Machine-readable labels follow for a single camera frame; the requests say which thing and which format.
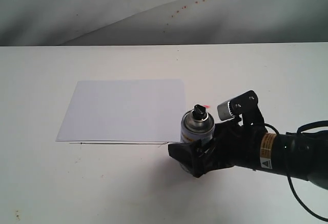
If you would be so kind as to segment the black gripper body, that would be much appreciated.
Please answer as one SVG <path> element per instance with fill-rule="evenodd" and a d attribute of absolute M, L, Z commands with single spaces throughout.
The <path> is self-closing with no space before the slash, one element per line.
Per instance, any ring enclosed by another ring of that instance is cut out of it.
<path fill-rule="evenodd" d="M 268 130 L 258 106 L 218 106 L 221 123 L 214 137 L 199 153 L 199 173 L 234 166 L 266 171 L 261 166 L 260 146 Z"/>

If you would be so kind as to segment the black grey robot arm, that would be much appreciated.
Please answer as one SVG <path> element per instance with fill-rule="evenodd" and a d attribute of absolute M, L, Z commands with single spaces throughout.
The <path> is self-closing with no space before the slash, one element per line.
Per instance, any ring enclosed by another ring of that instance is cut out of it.
<path fill-rule="evenodd" d="M 295 133 L 270 133 L 255 108 L 217 123 L 208 143 L 170 144 L 168 152 L 196 178 L 237 166 L 310 181 L 327 189 L 327 131 L 306 132 L 326 125 L 327 121 L 318 121 Z"/>

